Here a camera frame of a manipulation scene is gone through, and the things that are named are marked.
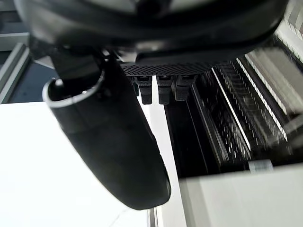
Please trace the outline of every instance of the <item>white panel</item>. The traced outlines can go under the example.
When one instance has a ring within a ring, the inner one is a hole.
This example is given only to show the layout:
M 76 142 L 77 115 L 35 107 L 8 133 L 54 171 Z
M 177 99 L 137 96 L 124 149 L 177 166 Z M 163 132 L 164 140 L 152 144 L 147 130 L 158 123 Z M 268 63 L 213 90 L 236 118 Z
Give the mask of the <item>white panel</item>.
M 0 105 L 0 113 L 0 226 L 147 226 L 146 211 L 127 208 L 95 178 L 44 103 Z

